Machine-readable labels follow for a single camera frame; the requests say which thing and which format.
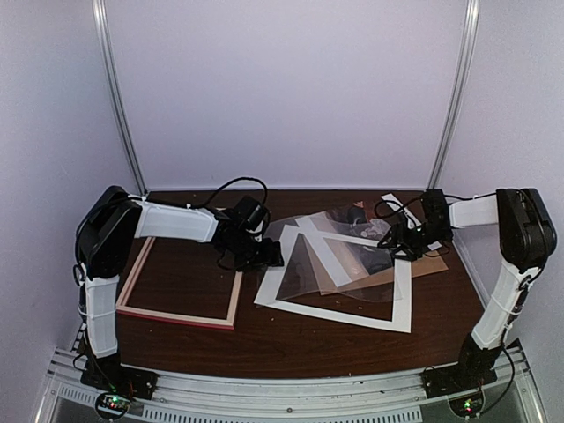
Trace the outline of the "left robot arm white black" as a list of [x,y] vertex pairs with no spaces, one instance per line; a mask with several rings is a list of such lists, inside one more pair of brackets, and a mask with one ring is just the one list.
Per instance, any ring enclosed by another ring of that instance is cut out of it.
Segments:
[[126,371],[112,361],[118,352],[116,293],[135,239],[167,238],[211,244],[234,258],[237,271],[281,267],[279,242],[265,237],[270,211],[264,201],[245,196],[223,210],[199,205],[163,204],[107,188],[78,225],[73,273],[81,289],[79,310],[86,324],[87,345],[98,360],[93,378],[108,391],[127,382]]

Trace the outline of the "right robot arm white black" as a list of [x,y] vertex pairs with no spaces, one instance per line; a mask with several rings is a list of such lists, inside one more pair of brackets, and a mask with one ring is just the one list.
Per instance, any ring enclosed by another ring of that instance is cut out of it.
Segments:
[[501,269],[485,312],[464,340],[452,382],[467,390],[493,368],[506,336],[521,314],[531,286],[556,250],[557,234],[537,189],[497,189],[475,197],[456,197],[441,189],[424,191],[416,202],[424,221],[413,224],[407,208],[382,199],[397,218],[379,245],[394,257],[415,261],[435,242],[452,241],[453,233],[474,226],[497,226]]

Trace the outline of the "clear acrylic sheet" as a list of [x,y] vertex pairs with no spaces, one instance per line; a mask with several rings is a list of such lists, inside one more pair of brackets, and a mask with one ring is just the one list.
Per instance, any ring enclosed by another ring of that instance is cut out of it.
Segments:
[[377,247],[390,224],[369,218],[358,205],[278,220],[266,235],[278,241],[285,229],[298,230],[277,298],[343,294],[368,302],[398,301],[393,260]]

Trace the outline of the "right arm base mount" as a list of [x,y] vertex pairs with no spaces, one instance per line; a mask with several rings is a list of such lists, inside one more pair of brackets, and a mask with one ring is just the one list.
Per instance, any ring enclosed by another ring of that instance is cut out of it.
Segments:
[[494,364],[494,360],[460,360],[446,367],[427,367],[420,376],[428,398],[449,396],[496,382]]

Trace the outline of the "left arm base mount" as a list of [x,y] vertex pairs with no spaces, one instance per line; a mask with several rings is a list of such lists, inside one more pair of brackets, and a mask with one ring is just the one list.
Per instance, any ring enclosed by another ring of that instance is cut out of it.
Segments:
[[151,400],[158,375],[149,370],[125,367],[118,355],[102,359],[88,358],[80,382],[122,397]]

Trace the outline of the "light wood picture frame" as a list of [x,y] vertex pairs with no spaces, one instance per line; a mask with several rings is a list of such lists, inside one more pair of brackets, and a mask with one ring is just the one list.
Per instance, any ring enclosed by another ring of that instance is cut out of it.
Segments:
[[139,280],[141,272],[144,269],[147,258],[149,257],[155,242],[155,237],[149,237],[145,240],[142,248],[140,249],[140,252],[136,257],[136,260],[131,267],[130,273],[126,278],[122,290],[116,300],[116,313],[119,315],[138,317],[162,323],[173,323],[215,330],[234,330],[243,279],[243,273],[240,271],[237,271],[234,274],[233,286],[230,293],[226,317],[222,319],[196,315],[173,314],[145,308],[135,308],[128,305],[128,301],[130,299],[130,296],[132,295],[133,288]]

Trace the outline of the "white mat board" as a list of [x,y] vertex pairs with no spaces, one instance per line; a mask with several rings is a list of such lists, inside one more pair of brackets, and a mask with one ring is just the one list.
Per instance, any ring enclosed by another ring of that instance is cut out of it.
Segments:
[[343,234],[332,234],[319,231],[313,223],[306,218],[299,218],[297,226],[285,226],[280,235],[281,252],[284,265],[282,267],[270,267],[265,272],[263,281],[258,288],[255,304],[267,308],[319,318],[327,321],[357,325],[375,330],[388,330],[402,333],[409,333],[412,329],[412,280],[407,278],[411,275],[411,266],[408,261],[396,260],[394,266],[394,288],[401,292],[402,298],[393,301],[392,316],[389,321],[382,319],[368,318],[361,315],[350,315],[343,312],[315,308],[303,304],[296,304],[277,299],[278,290],[281,286],[283,277],[286,274],[287,265],[293,253],[294,244],[298,236],[302,234],[312,244],[314,251],[319,255],[321,262],[326,270],[333,272],[331,276],[338,277],[338,268],[332,262],[332,253],[324,253],[323,248],[327,246],[327,239],[350,242],[358,245],[374,247],[376,241]]

